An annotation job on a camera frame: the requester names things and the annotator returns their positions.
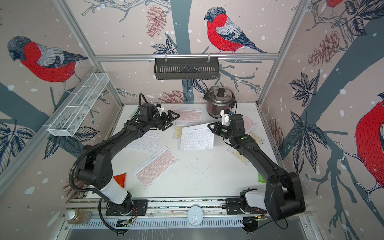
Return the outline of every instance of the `white wire basket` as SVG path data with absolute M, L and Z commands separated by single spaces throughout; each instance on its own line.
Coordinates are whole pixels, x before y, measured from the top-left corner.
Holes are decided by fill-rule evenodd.
M 109 81 L 106 73 L 88 74 L 87 78 L 77 93 L 71 93 L 73 99 L 49 126 L 52 135 L 73 137 Z

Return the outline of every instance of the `pink keyboard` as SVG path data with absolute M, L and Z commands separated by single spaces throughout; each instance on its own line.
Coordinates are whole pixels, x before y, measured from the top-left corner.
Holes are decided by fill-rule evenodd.
M 184 122 L 201 122 L 201 109 L 200 108 L 179 108 L 173 107 L 172 111 L 180 114 L 178 121 Z
M 243 120 L 244 120 L 245 133 L 250 132 L 257 124 L 252 119 L 250 119 L 245 115 L 243 115 Z
M 133 174 L 138 177 L 144 189 L 148 189 L 178 161 L 179 159 L 164 146 L 137 166 Z

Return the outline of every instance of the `rice cooker lid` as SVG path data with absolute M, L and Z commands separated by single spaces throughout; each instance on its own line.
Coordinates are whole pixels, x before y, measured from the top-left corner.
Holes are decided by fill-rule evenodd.
M 233 92 L 226 87 L 216 86 L 208 90 L 208 101 L 214 105 L 229 105 L 234 99 Z

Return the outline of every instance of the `rice cooker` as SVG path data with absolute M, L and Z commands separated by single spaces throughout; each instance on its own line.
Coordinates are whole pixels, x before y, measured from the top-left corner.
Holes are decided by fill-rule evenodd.
M 220 111 L 233 108 L 236 104 L 235 95 L 226 87 L 211 87 L 204 95 L 207 100 L 207 112 L 213 118 L 221 118 Z

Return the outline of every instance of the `black wire basket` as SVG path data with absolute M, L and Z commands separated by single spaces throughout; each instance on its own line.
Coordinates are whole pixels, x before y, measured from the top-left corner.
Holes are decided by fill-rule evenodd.
M 216 79 L 218 58 L 156 58 L 156 79 Z

